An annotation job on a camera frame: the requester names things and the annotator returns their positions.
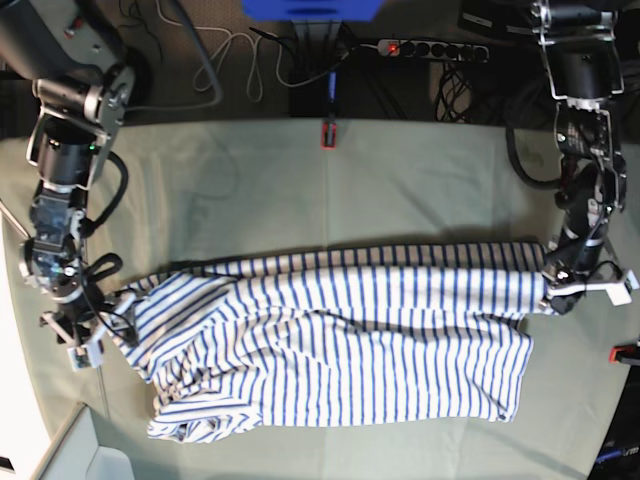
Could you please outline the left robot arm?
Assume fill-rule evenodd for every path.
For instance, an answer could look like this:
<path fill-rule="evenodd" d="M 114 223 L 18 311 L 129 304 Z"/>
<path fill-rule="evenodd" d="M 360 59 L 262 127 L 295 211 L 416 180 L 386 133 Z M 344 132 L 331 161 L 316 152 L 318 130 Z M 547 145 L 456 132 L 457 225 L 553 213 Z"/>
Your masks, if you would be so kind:
<path fill-rule="evenodd" d="M 615 306 L 631 302 L 638 283 L 620 266 L 608 235 L 625 208 L 627 168 L 618 133 L 617 96 L 623 69 L 616 48 L 618 10 L 589 1 L 530 1 L 531 29 L 556 103 L 554 137 L 560 175 L 537 180 L 523 169 L 515 132 L 506 130 L 510 162 L 534 188 L 555 193 L 564 219 L 544 257 L 541 307 L 566 314 L 589 292 L 603 291 Z"/>

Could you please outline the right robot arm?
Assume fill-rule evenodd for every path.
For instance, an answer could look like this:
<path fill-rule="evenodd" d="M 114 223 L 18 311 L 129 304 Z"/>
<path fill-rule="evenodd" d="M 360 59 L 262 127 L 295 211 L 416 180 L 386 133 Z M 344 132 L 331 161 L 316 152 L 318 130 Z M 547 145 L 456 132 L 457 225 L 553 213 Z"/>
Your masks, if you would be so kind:
<path fill-rule="evenodd" d="M 112 146 L 136 80 L 116 28 L 92 1 L 4 1 L 1 56 L 32 83 L 39 115 L 26 150 L 38 173 L 21 246 L 25 282 L 48 295 L 40 323 L 65 346 L 75 371 L 98 368 L 106 334 L 137 340 L 126 318 L 134 297 L 105 295 L 100 281 L 121 258 L 84 259 L 86 240 L 114 212 L 129 174 Z"/>

